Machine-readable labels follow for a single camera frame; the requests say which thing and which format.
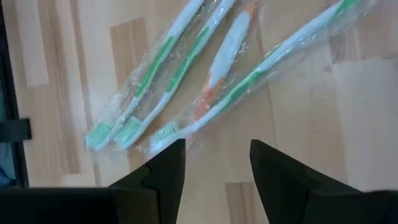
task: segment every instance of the green and white toothbrush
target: green and white toothbrush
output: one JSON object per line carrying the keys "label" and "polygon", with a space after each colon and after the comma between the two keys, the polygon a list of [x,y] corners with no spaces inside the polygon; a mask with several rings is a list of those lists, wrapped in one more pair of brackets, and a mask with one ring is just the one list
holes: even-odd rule
{"label": "green and white toothbrush", "polygon": [[97,125],[86,137],[86,145],[99,151],[104,148],[114,135],[119,131],[121,125],[128,119],[131,113],[137,108],[138,103],[142,100],[147,90],[150,87],[154,77],[156,76],[160,66],[164,60],[171,53],[174,45],[177,43],[182,32],[188,26],[189,22],[193,19],[204,0],[191,0],[177,17],[176,21],[170,28],[167,35],[164,37],[164,42],[155,55],[153,62],[149,65],[146,73],[144,74],[139,86],[137,87],[134,98],[124,110],[123,114],[117,119],[116,122],[101,122]]}
{"label": "green and white toothbrush", "polygon": [[194,120],[194,122],[188,125],[186,125],[185,121],[179,121],[178,118],[172,120],[149,139],[148,145],[144,145],[145,149],[148,150],[146,151],[147,157],[154,157],[175,140],[187,138],[204,127],[211,119],[218,116],[229,106],[235,104],[250,87],[261,78],[266,77],[270,69],[290,55],[290,53],[303,41],[311,38],[311,36],[316,34],[322,27],[336,21],[336,19],[342,16],[349,8],[357,5],[357,3],[361,1],[362,0],[340,1],[303,26],[295,34],[285,40],[279,48],[273,51],[273,53],[260,63],[244,80],[217,102],[217,104],[213,105],[201,118]]}
{"label": "green and white toothbrush", "polygon": [[140,121],[135,117],[131,117],[124,125],[122,130],[115,135],[114,141],[119,145],[119,147],[127,149],[129,146],[134,144],[135,141],[138,140],[138,138],[151,124],[151,122],[165,108],[167,103],[169,103],[195,57],[205,48],[206,43],[209,41],[210,37],[213,35],[225,15],[233,7],[235,1],[236,0],[222,0],[219,3],[196,37],[193,46],[191,47],[188,55],[185,57],[185,60],[182,62],[181,66],[179,66],[175,75],[171,78],[169,85],[157,106],[143,121]]}

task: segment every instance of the wooden surface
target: wooden surface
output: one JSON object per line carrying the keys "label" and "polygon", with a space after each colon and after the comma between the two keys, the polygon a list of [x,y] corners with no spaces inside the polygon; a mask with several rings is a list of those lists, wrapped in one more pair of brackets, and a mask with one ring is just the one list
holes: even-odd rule
{"label": "wooden surface", "polygon": [[[264,1],[258,41],[240,69],[335,2]],[[93,158],[83,135],[182,3],[2,0],[19,112],[32,122],[33,140],[24,143],[31,186],[106,186],[144,162],[134,150]],[[266,223],[249,163],[251,139],[361,190],[398,189],[397,11],[397,0],[385,0],[204,128],[188,153],[178,222]],[[233,16],[145,136],[200,91]]]}

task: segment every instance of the wood grain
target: wood grain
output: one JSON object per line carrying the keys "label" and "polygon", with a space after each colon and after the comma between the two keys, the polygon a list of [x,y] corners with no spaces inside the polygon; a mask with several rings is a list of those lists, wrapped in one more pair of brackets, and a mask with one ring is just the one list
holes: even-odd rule
{"label": "wood grain", "polygon": [[[244,1],[237,1],[140,142],[199,94]],[[32,125],[33,140],[24,143],[32,187],[107,186],[144,163],[136,150],[93,156],[84,134],[184,2],[2,0],[19,112]],[[227,82],[238,82],[334,2],[264,1]],[[398,188],[397,10],[397,1],[382,0],[196,134],[178,223],[266,223],[253,184],[251,139],[361,190]],[[196,26],[205,20],[199,15]],[[184,40],[195,38],[193,30]]]}

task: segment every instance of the orange and white toothbrush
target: orange and white toothbrush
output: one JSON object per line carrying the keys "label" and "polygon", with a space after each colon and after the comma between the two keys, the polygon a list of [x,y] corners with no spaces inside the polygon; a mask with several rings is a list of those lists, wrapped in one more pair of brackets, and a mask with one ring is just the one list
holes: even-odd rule
{"label": "orange and white toothbrush", "polygon": [[209,76],[200,94],[200,102],[195,110],[195,120],[200,119],[214,103],[243,44],[255,10],[256,2],[249,2],[245,10],[235,18],[210,68]]}

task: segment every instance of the green bristles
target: green bristles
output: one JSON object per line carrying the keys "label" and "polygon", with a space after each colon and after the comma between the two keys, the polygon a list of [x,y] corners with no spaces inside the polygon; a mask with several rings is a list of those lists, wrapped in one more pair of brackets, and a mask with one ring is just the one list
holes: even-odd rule
{"label": "green bristles", "polygon": [[104,122],[101,122],[92,132],[87,136],[86,144],[89,147],[96,148],[99,144],[106,140],[106,137],[112,131],[112,127]]}
{"label": "green bristles", "polygon": [[154,134],[150,138],[151,146],[157,145],[169,136],[173,135],[179,130],[178,125],[175,121],[171,121],[169,124],[166,124],[160,131]]}
{"label": "green bristles", "polygon": [[129,138],[137,133],[141,124],[142,121],[138,120],[135,117],[131,117],[129,121],[123,126],[120,133],[118,133],[113,140],[120,146],[124,145],[124,143],[129,140]]}

